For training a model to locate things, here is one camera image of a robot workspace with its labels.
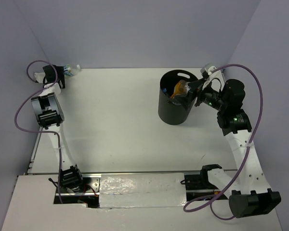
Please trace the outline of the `orange juice bottle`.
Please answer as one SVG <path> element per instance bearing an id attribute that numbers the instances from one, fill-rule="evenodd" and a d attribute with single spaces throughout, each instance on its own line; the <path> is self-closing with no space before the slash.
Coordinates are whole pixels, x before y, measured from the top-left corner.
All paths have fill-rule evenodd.
<path id="1" fill-rule="evenodd" d="M 186 82 L 185 80 L 180 80 L 174 87 L 173 94 L 171 95 L 171 99 L 174 99 L 177 95 L 184 95 L 187 94 L 190 90 L 190 87 L 188 86 L 189 82 Z"/>

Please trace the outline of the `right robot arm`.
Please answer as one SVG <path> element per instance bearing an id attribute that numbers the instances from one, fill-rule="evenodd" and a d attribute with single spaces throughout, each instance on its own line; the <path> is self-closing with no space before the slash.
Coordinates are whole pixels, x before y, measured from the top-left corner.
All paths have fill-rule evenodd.
<path id="1" fill-rule="evenodd" d="M 266 180 L 258 159 L 248 115 L 242 109 L 245 98 L 244 84 L 236 79 L 226 81 L 219 91 L 209 80 L 187 82 L 180 80 L 171 98 L 183 103 L 185 98 L 204 103 L 217 110 L 217 122 L 233 153 L 237 172 L 230 177 L 218 164 L 203 166 L 199 182 L 204 188 L 219 190 L 210 196 L 210 203 L 219 197 L 228 199 L 232 217 L 245 218 L 270 213 L 280 202 L 279 192 L 274 192 Z"/>

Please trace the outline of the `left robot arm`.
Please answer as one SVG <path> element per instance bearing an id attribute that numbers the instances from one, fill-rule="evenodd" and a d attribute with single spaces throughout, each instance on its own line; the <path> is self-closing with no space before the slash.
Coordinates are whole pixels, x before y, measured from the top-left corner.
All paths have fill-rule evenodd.
<path id="1" fill-rule="evenodd" d="M 66 87 L 64 67 L 48 64 L 43 71 L 43 90 L 31 98 L 33 111 L 38 125 L 48 134 L 58 161 L 57 187 L 68 192 L 80 192 L 85 180 L 68 148 L 63 126 L 65 116 L 57 98 Z"/>

